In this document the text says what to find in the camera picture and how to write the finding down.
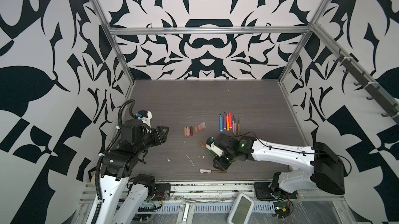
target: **white debris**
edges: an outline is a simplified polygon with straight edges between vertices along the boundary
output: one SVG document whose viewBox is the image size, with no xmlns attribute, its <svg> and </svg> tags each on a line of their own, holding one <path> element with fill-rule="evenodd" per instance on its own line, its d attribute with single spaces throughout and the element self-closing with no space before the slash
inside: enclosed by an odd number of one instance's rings
<svg viewBox="0 0 399 224">
<path fill-rule="evenodd" d="M 188 160 L 190 160 L 191 164 L 192 164 L 193 167 L 195 168 L 195 166 L 194 166 L 193 162 L 191 161 L 190 157 L 188 157 L 187 155 L 186 155 L 186 157 L 188 158 Z"/>
</svg>

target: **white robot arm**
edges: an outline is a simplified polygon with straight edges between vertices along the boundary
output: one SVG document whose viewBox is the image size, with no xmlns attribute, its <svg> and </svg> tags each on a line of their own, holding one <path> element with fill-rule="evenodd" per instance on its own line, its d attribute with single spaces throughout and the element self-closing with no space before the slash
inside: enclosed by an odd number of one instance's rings
<svg viewBox="0 0 399 224">
<path fill-rule="evenodd" d="M 299 168 L 274 174 L 271 188 L 287 193 L 298 189 L 320 188 L 331 194 L 344 194 L 344 165 L 324 143 L 314 147 L 289 146 L 256 137 L 229 137 L 223 133 L 207 140 L 207 148 L 217 154 L 213 166 L 225 171 L 235 160 L 271 161 Z"/>
<path fill-rule="evenodd" d="M 97 200 L 92 205 L 86 224 L 122 224 L 131 223 L 134 215 L 147 197 L 152 197 L 155 190 L 155 178 L 139 174 L 134 178 L 129 194 L 117 212 L 116 208 L 121 198 L 123 188 L 127 185 L 132 169 L 138 162 L 146 163 L 144 157 L 148 148 L 166 142 L 168 127 L 151 128 L 150 111 L 139 111 L 133 119 L 121 124 L 123 108 L 133 103 L 125 102 L 118 114 L 118 132 L 113 141 L 100 153 L 96 169 Z M 110 150 L 118 139 L 118 147 Z"/>
</svg>

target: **black and white patterned wall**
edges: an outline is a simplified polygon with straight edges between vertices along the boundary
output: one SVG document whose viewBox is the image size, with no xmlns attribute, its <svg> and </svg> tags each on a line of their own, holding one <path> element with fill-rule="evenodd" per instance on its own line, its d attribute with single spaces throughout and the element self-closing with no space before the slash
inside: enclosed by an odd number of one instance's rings
<svg viewBox="0 0 399 224">
<path fill-rule="evenodd" d="M 88 0 L 0 0 L 1 223 L 70 223 L 128 81 Z"/>
<path fill-rule="evenodd" d="M 303 26 L 321 0 L 99 1 L 111 27 L 200 27 Z M 297 36 L 119 36 L 118 42 L 136 79 L 276 79 Z"/>
<path fill-rule="evenodd" d="M 118 36 L 136 79 L 276 79 L 300 33 Z"/>
<path fill-rule="evenodd" d="M 321 26 L 399 98 L 399 0 L 332 0 Z M 313 35 L 284 81 L 308 140 L 352 163 L 345 199 L 360 222 L 399 221 L 399 126 Z M 350 165 L 344 161 L 347 171 Z"/>
</svg>

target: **wooden floor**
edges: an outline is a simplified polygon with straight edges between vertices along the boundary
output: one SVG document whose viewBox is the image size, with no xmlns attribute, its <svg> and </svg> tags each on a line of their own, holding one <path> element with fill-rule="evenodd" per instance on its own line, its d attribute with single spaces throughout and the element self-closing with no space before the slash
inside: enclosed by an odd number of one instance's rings
<svg viewBox="0 0 399 224">
<path fill-rule="evenodd" d="M 235 161 L 227 174 L 201 174 L 201 168 L 213 168 L 213 160 L 197 140 L 205 143 L 207 138 L 220 133 L 219 114 L 225 111 L 240 118 L 240 134 L 253 131 L 258 138 L 270 142 L 304 145 L 275 80 L 139 80 L 132 98 L 136 100 L 134 112 L 152 112 L 152 127 L 170 128 L 167 141 L 149 149 L 147 164 L 139 162 L 133 177 L 145 173 L 155 176 L 157 181 L 268 180 L 275 172 L 288 171 L 288 166 L 274 162 Z M 124 121 L 130 118 L 126 113 Z M 203 131 L 184 137 L 183 127 L 197 126 L 203 121 L 206 123 Z"/>
</svg>

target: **tablet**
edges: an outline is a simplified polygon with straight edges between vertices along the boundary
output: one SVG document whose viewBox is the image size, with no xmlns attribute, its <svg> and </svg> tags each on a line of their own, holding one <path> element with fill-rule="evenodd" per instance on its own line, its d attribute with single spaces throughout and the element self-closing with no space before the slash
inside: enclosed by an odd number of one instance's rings
<svg viewBox="0 0 399 224">
<path fill-rule="evenodd" d="M 255 203 L 246 194 L 240 193 L 227 217 L 228 224 L 247 224 Z"/>
</svg>

